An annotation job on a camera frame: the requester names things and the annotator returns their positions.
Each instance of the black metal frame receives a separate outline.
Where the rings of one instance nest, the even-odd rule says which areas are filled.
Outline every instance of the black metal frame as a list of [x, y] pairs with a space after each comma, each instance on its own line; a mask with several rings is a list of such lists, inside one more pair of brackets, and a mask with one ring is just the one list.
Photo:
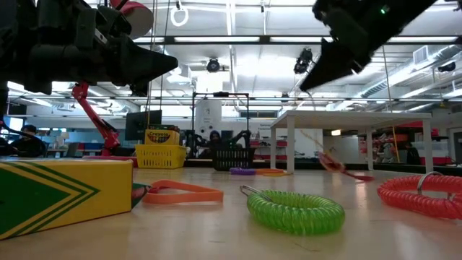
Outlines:
[[[203, 100], [208, 100], [209, 99], [209, 95], [212, 95], [211, 98], [213, 99], [220, 99], [220, 98], [228, 98], [229, 96], [235, 96], [237, 99], [239, 97], [245, 97], [245, 99], [247, 100], [247, 116], [246, 116], [246, 119], [247, 119], [247, 131], [249, 130], [248, 129], [248, 126], [249, 126], [249, 107], [250, 107], [250, 95], [248, 93], [228, 93], [228, 92], [216, 92], [216, 93], [197, 93], [197, 92], [193, 92], [193, 102], [192, 102], [192, 106], [191, 106], [191, 109], [192, 109], [192, 116], [191, 116], [191, 130], [193, 132], [193, 134], [195, 134], [195, 130], [194, 130], [194, 116], [195, 116], [195, 111], [194, 111], [194, 108], [196, 108], [196, 97], [198, 95], [203, 95], [204, 96], [204, 99]], [[191, 151], [194, 151], [194, 148], [196, 146], [196, 138], [193, 138], [193, 141], [191, 142]]]

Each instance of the table leg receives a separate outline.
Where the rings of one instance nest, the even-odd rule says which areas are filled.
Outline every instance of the table leg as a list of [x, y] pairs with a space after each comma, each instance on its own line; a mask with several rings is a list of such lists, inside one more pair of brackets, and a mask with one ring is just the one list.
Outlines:
[[366, 131], [367, 168], [374, 170], [374, 155], [372, 153], [372, 129]]
[[433, 147], [432, 147], [432, 128], [430, 120], [423, 121], [424, 127], [424, 149], [425, 149], [425, 172], [433, 171]]
[[287, 172], [295, 171], [295, 117], [287, 116]]
[[276, 127], [271, 127], [270, 167], [276, 169]]

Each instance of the computer monitor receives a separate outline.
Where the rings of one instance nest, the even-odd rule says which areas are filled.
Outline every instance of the computer monitor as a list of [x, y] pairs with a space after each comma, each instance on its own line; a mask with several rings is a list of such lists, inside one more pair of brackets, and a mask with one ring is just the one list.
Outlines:
[[[149, 111], [149, 124], [162, 124], [162, 111]], [[127, 113], [125, 122], [125, 140], [144, 140], [144, 132], [148, 127], [147, 112]]]

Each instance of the white ring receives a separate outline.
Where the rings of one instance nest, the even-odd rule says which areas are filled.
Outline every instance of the white ring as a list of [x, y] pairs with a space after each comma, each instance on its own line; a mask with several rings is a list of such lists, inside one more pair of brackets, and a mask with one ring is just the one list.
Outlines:
[[[183, 21], [181, 22], [177, 22], [176, 19], [175, 19], [175, 14], [179, 11], [183, 11], [185, 12], [185, 17], [183, 18]], [[173, 23], [173, 25], [175, 25], [176, 27], [180, 27], [180, 26], [183, 26], [185, 25], [187, 22], [188, 22], [188, 19], [189, 19], [189, 12], [188, 10], [185, 8], [185, 7], [181, 7], [181, 9], [176, 9], [175, 7], [173, 7], [171, 10], [170, 10], [170, 21]]]

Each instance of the coiled wrist keychain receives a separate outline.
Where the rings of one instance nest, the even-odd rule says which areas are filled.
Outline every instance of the coiled wrist keychain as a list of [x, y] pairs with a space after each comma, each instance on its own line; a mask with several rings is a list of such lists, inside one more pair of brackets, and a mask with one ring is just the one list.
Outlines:
[[[424, 191], [443, 191], [447, 199], [437, 199], [422, 195]], [[401, 209], [418, 212], [430, 217], [450, 220], [462, 220], [462, 178], [442, 176], [430, 172], [424, 176], [407, 176], [393, 178], [380, 185], [378, 196], [383, 202]]]
[[316, 235], [340, 230], [345, 221], [343, 207], [321, 196], [259, 191], [246, 185], [241, 185], [240, 191], [247, 196], [247, 208], [253, 218], [270, 228], [296, 235]]

